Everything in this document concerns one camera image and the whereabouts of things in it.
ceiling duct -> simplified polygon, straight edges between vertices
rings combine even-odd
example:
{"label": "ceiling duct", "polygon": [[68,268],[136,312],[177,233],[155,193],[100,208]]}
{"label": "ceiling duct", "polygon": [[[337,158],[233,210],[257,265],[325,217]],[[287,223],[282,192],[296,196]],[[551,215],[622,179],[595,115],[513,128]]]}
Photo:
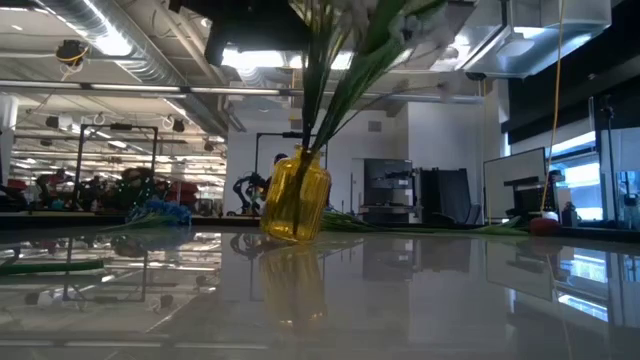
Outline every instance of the ceiling duct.
{"label": "ceiling duct", "polygon": [[[481,1],[456,37],[469,47],[458,68],[491,77],[525,78],[554,64],[561,1]],[[564,1],[563,57],[611,25],[611,0]]]}
{"label": "ceiling duct", "polygon": [[[117,64],[146,85],[187,85],[185,79],[149,40],[147,35],[113,0],[36,0],[93,47],[109,56],[132,56],[143,61]],[[209,110],[195,95],[172,99],[202,130],[226,134],[222,116]]]}

person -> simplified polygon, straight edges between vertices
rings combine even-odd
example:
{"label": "person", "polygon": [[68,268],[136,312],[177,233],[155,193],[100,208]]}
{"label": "person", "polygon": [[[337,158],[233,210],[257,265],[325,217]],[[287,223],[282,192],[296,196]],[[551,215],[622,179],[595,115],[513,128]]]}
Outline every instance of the person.
{"label": "person", "polygon": [[36,184],[40,188],[40,198],[44,206],[51,207],[54,200],[53,196],[56,194],[56,185],[70,180],[71,176],[66,175],[64,168],[56,170],[54,174],[42,174],[38,176]]}

black stand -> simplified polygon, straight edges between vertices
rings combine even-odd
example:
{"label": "black stand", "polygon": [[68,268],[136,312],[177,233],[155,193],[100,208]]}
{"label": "black stand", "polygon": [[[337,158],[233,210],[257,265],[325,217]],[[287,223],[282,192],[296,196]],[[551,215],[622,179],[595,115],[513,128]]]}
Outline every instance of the black stand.
{"label": "black stand", "polygon": [[615,117],[615,113],[613,112],[613,107],[609,105],[609,98],[611,96],[607,95],[604,97],[602,103],[602,111],[607,116],[607,134],[609,136],[609,166],[611,167],[611,193],[613,195],[613,216],[616,222],[616,229],[618,228],[618,221],[620,221],[620,214],[618,209],[618,184],[616,181],[616,171],[615,165],[613,164],[613,139],[611,137],[611,122]]}

white panel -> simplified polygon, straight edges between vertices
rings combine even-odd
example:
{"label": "white panel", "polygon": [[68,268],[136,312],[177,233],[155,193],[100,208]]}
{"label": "white panel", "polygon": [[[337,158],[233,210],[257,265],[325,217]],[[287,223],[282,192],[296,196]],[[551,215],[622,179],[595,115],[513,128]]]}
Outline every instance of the white panel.
{"label": "white panel", "polygon": [[484,164],[484,180],[487,197],[487,215],[499,219],[513,208],[513,189],[504,186],[505,181],[537,176],[545,179],[544,148],[488,161]]}

yellow cable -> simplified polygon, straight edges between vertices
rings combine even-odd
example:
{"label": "yellow cable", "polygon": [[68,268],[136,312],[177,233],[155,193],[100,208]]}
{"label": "yellow cable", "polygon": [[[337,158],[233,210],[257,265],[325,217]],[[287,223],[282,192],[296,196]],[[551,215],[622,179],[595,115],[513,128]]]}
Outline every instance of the yellow cable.
{"label": "yellow cable", "polygon": [[70,62],[70,61],[78,61],[80,58],[82,58],[83,56],[85,56],[87,54],[87,51],[89,51],[89,47],[87,46],[86,48],[84,48],[84,51],[82,52],[82,54],[80,55],[76,55],[72,58],[68,58],[68,59],[64,59],[64,58],[60,58],[58,56],[56,56],[56,59],[62,61],[62,62]]}
{"label": "yellow cable", "polygon": [[562,36],[564,33],[564,10],[565,10],[566,0],[562,0],[562,7],[560,8],[560,30],[558,33],[558,64],[556,67],[556,95],[555,95],[555,109],[553,112],[553,128],[551,130],[551,146],[549,147],[549,159],[547,163],[547,176],[544,183],[544,190],[542,192],[542,203],[540,204],[540,213],[544,212],[544,204],[547,199],[547,188],[549,187],[549,178],[551,175],[551,164],[552,164],[552,152],[553,145],[556,142],[556,130],[558,129],[558,114],[560,112],[560,74],[562,72]]}
{"label": "yellow cable", "polygon": [[[485,127],[487,126],[487,79],[482,80],[482,99],[484,104],[484,122],[482,123],[482,145],[484,146],[484,135],[486,133]],[[482,159],[482,173],[484,174],[484,159]],[[491,204],[489,203],[489,188],[487,184],[483,181],[484,184],[484,198],[485,198],[485,207],[487,208],[487,222],[491,225]]]}

